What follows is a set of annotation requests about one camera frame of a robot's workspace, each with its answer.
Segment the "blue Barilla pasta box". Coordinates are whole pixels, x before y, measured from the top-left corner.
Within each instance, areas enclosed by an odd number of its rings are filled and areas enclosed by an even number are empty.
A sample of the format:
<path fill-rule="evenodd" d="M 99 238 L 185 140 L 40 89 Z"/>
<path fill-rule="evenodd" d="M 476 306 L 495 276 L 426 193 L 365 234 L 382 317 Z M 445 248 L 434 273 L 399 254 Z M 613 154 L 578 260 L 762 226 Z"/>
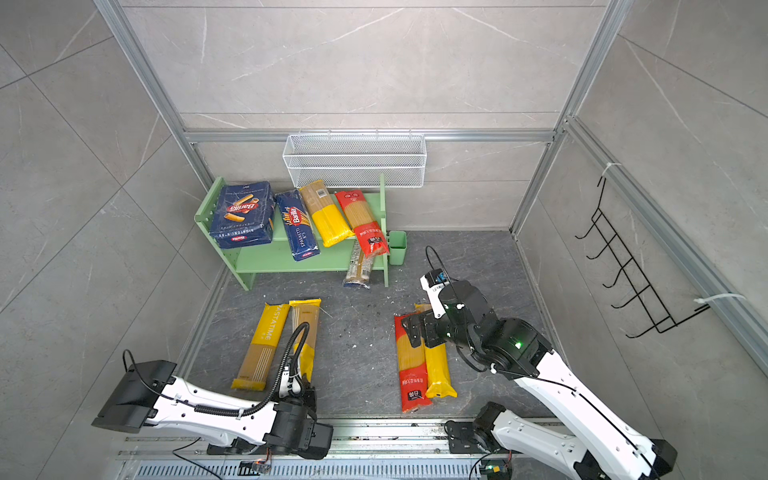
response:
<path fill-rule="evenodd" d="M 222 249 L 270 244 L 275 199 L 268 181 L 222 187 L 209 236 Z"/>

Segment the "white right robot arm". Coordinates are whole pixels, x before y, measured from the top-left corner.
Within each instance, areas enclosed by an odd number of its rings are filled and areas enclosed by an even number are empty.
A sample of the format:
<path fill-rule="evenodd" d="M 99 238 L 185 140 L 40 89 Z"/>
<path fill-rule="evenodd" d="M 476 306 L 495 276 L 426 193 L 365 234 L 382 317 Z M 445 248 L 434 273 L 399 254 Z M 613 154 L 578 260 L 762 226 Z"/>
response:
<path fill-rule="evenodd" d="M 441 269 L 420 279 L 430 310 L 400 324 L 412 346 L 447 342 L 467 349 L 481 373 L 523 388 L 566 427 L 558 432 L 494 402 L 475 417 L 466 438 L 487 453 L 525 454 L 571 479 L 660 479 L 677 459 L 666 440 L 651 439 L 611 411 L 570 370 L 552 343 L 520 318 L 502 318 L 466 280 Z"/>

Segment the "yellow brown spaghetti package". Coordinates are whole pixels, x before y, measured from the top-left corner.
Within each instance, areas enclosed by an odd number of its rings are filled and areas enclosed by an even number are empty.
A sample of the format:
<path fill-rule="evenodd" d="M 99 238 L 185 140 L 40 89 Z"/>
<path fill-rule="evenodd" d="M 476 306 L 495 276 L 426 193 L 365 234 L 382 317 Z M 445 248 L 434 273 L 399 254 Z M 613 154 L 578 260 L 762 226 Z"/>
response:
<path fill-rule="evenodd" d="M 325 248 L 335 246 L 354 236 L 323 180 L 316 180 L 301 187 L 299 193 Z"/>

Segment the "green plastic cup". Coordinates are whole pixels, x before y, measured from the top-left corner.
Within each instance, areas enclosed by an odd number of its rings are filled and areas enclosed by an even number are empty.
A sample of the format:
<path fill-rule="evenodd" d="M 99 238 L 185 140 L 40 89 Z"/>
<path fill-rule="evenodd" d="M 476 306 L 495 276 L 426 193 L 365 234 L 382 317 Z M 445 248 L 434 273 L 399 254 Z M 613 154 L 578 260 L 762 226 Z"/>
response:
<path fill-rule="evenodd" d="M 400 266 L 405 261 L 408 240 L 405 231 L 390 231 L 388 236 L 389 264 Z"/>

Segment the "clear grey spaghetti package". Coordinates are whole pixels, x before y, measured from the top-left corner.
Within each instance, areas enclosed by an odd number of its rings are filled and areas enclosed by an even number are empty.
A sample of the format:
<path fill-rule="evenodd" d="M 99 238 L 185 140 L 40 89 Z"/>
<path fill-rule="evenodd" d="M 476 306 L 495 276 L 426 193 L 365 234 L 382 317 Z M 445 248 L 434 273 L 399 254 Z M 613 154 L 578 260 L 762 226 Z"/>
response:
<path fill-rule="evenodd" d="M 360 244 L 355 241 L 343 286 L 347 288 L 369 289 L 370 275 L 376 257 L 367 257 Z"/>

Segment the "red spaghetti package floor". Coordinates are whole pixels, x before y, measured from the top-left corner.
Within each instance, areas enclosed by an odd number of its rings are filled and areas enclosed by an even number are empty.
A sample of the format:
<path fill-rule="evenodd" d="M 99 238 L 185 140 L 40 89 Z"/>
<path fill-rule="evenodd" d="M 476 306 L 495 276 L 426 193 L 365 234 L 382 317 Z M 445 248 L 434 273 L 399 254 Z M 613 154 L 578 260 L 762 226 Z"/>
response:
<path fill-rule="evenodd" d="M 403 326 L 403 321 L 406 318 L 407 315 L 394 317 L 399 389 L 403 413 L 413 412 L 432 404 L 426 395 L 428 375 L 424 346 L 413 347 L 411 345 L 410 337 Z"/>

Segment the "blue Barilla spaghetti package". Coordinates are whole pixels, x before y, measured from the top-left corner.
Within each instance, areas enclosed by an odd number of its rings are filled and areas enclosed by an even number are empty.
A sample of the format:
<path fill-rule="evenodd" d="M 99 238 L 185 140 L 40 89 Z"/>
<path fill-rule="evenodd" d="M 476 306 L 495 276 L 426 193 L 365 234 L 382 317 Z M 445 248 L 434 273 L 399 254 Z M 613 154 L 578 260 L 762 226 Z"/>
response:
<path fill-rule="evenodd" d="M 283 221 L 292 257 L 303 261 L 320 254 L 308 210 L 297 189 L 275 195 L 279 215 Z"/>

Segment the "yellow Pastatime spaghetti package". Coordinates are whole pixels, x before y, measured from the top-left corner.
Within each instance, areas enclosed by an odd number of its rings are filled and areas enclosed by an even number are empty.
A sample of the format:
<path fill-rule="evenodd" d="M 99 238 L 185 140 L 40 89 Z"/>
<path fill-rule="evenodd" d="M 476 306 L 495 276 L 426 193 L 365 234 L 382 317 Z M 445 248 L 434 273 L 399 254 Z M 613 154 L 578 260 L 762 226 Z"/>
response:
<path fill-rule="evenodd" d="M 263 391 L 284 329 L 290 306 L 266 304 L 252 336 L 248 351 L 231 388 Z"/>

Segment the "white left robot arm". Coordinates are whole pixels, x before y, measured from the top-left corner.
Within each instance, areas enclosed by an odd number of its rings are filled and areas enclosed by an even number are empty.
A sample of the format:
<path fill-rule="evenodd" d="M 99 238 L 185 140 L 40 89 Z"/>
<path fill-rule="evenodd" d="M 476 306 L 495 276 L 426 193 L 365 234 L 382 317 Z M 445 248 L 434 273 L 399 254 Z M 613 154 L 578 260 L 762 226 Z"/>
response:
<path fill-rule="evenodd" d="M 174 374 L 176 364 L 132 364 L 91 425 L 125 434 L 144 428 L 184 430 L 211 446 L 245 454 L 265 447 L 278 454 L 321 460 L 333 427 L 296 400 L 257 403 L 197 387 Z"/>

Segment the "green metal shelf rack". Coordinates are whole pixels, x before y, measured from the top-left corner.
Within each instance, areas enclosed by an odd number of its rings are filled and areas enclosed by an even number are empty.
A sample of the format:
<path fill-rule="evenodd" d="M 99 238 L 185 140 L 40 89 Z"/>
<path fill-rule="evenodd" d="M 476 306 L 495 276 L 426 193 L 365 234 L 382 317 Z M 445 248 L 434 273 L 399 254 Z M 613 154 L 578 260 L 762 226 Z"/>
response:
<path fill-rule="evenodd" d="M 209 231 L 220 191 L 225 185 L 226 181 L 223 177 L 217 177 L 214 180 L 195 213 L 194 220 L 224 264 L 246 291 L 252 289 L 257 274 L 347 270 L 353 244 L 357 243 L 356 239 L 346 239 L 326 249 L 323 247 L 321 238 L 315 234 L 319 243 L 320 254 L 308 260 L 295 261 L 278 211 L 275 211 L 273 216 L 275 231 L 273 241 L 270 244 L 222 250 L 217 242 L 210 237 Z"/>

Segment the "red spaghetti package top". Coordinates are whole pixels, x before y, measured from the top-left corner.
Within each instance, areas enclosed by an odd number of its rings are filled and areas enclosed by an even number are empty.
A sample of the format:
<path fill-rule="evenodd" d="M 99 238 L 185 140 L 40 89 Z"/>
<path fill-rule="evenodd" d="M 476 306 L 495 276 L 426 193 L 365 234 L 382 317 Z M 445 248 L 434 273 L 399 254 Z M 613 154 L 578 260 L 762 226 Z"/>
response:
<path fill-rule="evenodd" d="M 346 219 L 366 258 L 389 253 L 386 235 L 376 221 L 373 211 L 361 190 L 335 193 Z"/>

